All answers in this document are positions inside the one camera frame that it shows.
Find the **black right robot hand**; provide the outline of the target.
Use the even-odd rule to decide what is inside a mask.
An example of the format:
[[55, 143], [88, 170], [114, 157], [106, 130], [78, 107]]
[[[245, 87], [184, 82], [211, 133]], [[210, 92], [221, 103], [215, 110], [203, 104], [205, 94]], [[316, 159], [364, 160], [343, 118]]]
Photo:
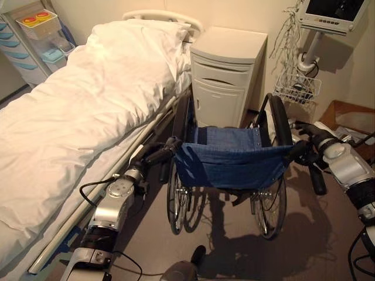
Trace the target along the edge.
[[308, 142], [313, 147], [313, 156], [310, 156], [309, 162], [315, 163], [321, 170], [327, 169], [328, 164], [323, 161], [323, 151], [328, 147], [325, 143], [334, 139], [334, 136], [327, 130], [302, 121], [296, 121], [295, 129], [300, 135], [308, 135]]

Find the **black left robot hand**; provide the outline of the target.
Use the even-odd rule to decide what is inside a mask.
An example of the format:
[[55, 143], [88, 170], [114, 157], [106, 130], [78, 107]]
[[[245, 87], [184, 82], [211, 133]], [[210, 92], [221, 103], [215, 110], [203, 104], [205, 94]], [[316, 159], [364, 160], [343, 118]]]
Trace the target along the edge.
[[131, 159], [129, 168], [146, 173], [152, 166], [169, 161], [182, 146], [182, 140], [172, 136], [165, 143], [149, 143]]

